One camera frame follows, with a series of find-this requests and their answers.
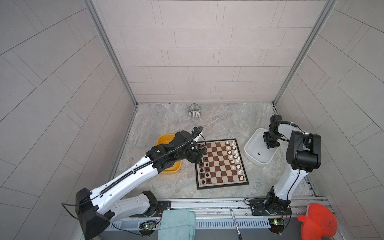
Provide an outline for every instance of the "gray marble surface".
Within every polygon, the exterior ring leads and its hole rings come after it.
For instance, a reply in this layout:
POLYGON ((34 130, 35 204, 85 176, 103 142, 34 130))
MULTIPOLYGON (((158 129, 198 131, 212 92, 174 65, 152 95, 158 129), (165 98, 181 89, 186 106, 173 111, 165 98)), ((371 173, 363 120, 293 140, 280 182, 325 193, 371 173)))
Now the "gray marble surface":
MULTIPOLYGON (((244 146, 256 129, 269 126, 273 106, 269 103, 220 103, 200 104, 202 115, 192 118, 188 115, 188 104, 142 104, 139 105, 132 129, 128 135, 115 176, 136 163, 157 143, 163 134, 177 131, 191 131, 203 126, 207 141, 236 138, 243 158, 249 185, 196 189, 195 166, 182 160, 181 170, 176 174, 159 174, 149 179, 128 196, 136 196, 144 190, 151 190, 159 198, 192 197, 245 197, 265 196, 271 186, 283 175, 287 162, 285 153, 288 143, 282 142, 271 163, 259 167, 244 154, 244 146)), ((301 182, 293 195, 310 195, 309 188, 301 182)))

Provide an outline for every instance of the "yellow bin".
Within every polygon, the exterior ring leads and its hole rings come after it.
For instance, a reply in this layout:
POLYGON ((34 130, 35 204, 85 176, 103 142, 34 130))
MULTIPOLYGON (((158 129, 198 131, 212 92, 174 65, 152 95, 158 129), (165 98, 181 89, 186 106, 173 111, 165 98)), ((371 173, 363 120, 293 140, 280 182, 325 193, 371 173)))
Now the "yellow bin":
MULTIPOLYGON (((162 135, 157 140, 157 144, 158 145, 160 145, 160 144, 168 144, 168 143, 170 143, 173 140, 174 137, 175 137, 174 134, 162 135)), ((165 169, 161 173, 163 173, 163 174, 177 173, 178 171, 180 171, 180 168, 181 168, 181 161, 178 161, 178 162, 175 162, 175 164, 172 167, 169 167, 169 168, 165 169)))

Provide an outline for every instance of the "teal cloth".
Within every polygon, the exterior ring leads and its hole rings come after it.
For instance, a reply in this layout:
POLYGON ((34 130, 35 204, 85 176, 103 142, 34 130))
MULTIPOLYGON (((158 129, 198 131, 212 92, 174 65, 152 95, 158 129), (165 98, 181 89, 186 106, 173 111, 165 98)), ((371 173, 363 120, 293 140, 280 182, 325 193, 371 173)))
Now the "teal cloth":
POLYGON ((164 211, 158 240, 194 240, 195 226, 195 212, 188 209, 164 211))

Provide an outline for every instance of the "chessboard border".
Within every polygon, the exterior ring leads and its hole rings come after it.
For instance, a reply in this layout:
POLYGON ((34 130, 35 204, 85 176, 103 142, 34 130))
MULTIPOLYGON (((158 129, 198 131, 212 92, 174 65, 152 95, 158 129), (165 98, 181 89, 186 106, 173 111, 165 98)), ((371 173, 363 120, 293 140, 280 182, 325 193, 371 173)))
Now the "chessboard border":
POLYGON ((197 168, 197 164, 195 164, 195 173, 196 173, 196 187, 197 187, 197 190, 201 190, 201 189, 210 189, 210 188, 219 188, 219 187, 233 187, 233 186, 241 186, 241 185, 249 185, 249 181, 248 181, 248 177, 247 177, 247 173, 245 171, 245 167, 244 167, 244 163, 243 163, 243 158, 241 157, 241 154, 240 154, 240 150, 238 148, 238 144, 237 144, 237 139, 236 138, 228 138, 228 139, 218 139, 218 140, 209 140, 209 141, 199 141, 197 143, 206 143, 206 142, 222 142, 222 141, 233 141, 235 140, 236 142, 236 146, 237 146, 237 151, 239 152, 239 157, 240 157, 240 161, 241 161, 241 164, 243 166, 243 172, 244 172, 244 176, 245 176, 245 179, 246 179, 246 182, 243 182, 243 183, 233 183, 233 184, 223 184, 223 185, 214 185, 214 186, 205 186, 205 187, 199 187, 199 176, 197 174, 198 172, 198 168, 197 168))

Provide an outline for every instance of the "gray wall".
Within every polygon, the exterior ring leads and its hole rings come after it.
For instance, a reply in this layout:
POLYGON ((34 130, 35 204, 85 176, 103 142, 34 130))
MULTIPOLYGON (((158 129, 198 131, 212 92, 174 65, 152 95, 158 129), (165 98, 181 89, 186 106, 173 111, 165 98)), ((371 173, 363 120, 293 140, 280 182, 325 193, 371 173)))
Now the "gray wall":
POLYGON ((0 238, 69 239, 134 105, 81 0, 0 1, 0 55, 0 238))
POLYGON ((382 0, 339 0, 277 104, 321 135, 310 178, 350 240, 384 239, 383 11, 382 0))
POLYGON ((140 103, 271 102, 325 1, 93 0, 140 103))

